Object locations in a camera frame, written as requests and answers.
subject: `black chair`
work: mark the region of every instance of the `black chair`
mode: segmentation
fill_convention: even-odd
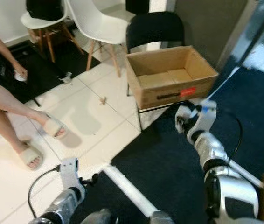
[[[156,12],[136,15],[127,27],[126,44],[128,54],[137,46],[152,42],[181,42],[184,45],[184,26],[177,14],[172,12]],[[166,106],[138,111],[139,125],[142,131],[140,113],[158,110]]]

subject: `foot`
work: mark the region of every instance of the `foot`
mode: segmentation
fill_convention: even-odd
[[[29,148],[29,145],[26,144],[25,142],[21,142],[20,145],[14,146],[14,150],[17,152],[17,154],[22,153],[26,149]],[[40,156],[37,156],[35,159],[33,159],[30,163],[26,164],[30,169],[34,170],[38,167],[40,164],[41,158]]]
[[[39,112],[39,118],[38,118],[38,122],[44,126],[45,123],[50,119],[50,117],[48,117],[48,115],[45,112]],[[61,127],[61,129],[59,129],[59,131],[55,134],[54,137],[58,137],[60,135],[62,135],[65,132],[65,129],[63,127]]]

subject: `fuzzy slipper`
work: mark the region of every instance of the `fuzzy slipper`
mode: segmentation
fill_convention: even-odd
[[[28,148],[26,148],[23,152],[19,154],[20,159],[23,161],[23,163],[30,169],[30,170],[36,170],[38,169],[43,162],[43,156],[42,154],[32,145],[29,144],[28,141],[24,141]],[[39,163],[35,168],[29,167],[29,164],[33,162],[37,157],[39,157]]]
[[[61,138],[65,137],[69,132],[67,126],[64,123],[62,123],[60,120],[51,116],[50,114],[48,114],[48,113],[46,113],[46,114],[49,117],[49,119],[47,120],[47,122],[43,126],[44,131],[48,135],[52,136],[55,139],[61,139]],[[62,128],[64,128],[64,132],[57,136],[57,133]]]

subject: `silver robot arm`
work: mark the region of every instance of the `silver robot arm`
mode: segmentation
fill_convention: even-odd
[[[216,102],[204,100],[193,106],[181,105],[175,126],[186,135],[200,156],[208,196],[207,213],[215,223],[258,223],[258,197],[252,184],[263,183],[237,163],[229,160],[221,142],[209,130],[216,119]]]
[[[78,178],[78,159],[76,157],[64,159],[60,165],[60,175],[63,191],[51,203],[39,218],[29,224],[69,224],[77,206],[84,200],[86,190],[84,185],[94,184],[97,174],[91,180]]]

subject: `white plastic chair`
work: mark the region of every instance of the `white plastic chair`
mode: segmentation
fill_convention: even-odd
[[[70,39],[70,41],[72,41],[78,48],[78,50],[81,52],[81,54],[84,55],[83,50],[81,49],[81,47],[79,46],[79,44],[76,42],[75,38],[72,36],[72,34],[69,32],[66,24],[63,22],[64,19],[67,17],[68,15],[68,8],[67,8],[67,4],[63,5],[64,7],[64,12],[63,12],[63,17],[56,20],[56,21],[48,21],[48,20],[40,20],[40,19],[36,19],[36,18],[32,18],[28,12],[24,13],[21,16],[21,22],[22,24],[28,28],[28,29],[37,29],[39,31],[39,45],[40,45],[40,50],[41,52],[43,51],[43,43],[42,43],[42,30],[45,30],[45,36],[47,39],[47,44],[48,44],[48,48],[50,51],[50,55],[51,55],[51,60],[52,62],[55,62],[55,57],[54,57],[54,53],[53,53],[53,49],[52,49],[52,44],[51,44],[51,39],[50,39],[50,35],[49,35],[49,31],[48,31],[48,27],[61,23],[62,27],[61,30],[64,31],[65,35]]]
[[[122,19],[101,13],[92,0],[67,0],[67,2],[79,31],[92,39],[86,70],[90,69],[95,41],[105,42],[109,44],[113,63],[118,77],[120,77],[113,44],[125,43],[125,33],[128,23]]]

